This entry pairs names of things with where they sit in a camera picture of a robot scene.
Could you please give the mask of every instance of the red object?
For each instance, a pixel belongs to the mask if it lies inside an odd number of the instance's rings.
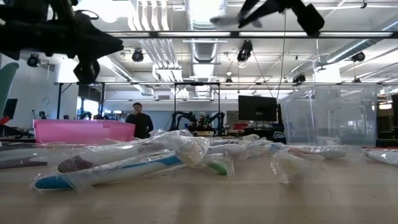
[[[248,124],[234,124],[234,130],[243,130]]]
[[[132,141],[136,125],[112,120],[39,119],[36,143],[99,144],[104,140]]]
[[[10,117],[5,116],[5,117],[0,119],[0,124],[6,124],[10,120],[11,120]]]

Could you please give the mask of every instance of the table surface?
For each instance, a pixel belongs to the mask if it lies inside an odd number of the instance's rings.
[[[3,223],[397,223],[398,167],[323,160],[304,184],[281,185],[269,158],[235,161],[236,177],[188,167],[96,187],[38,193],[46,168],[0,172]]]

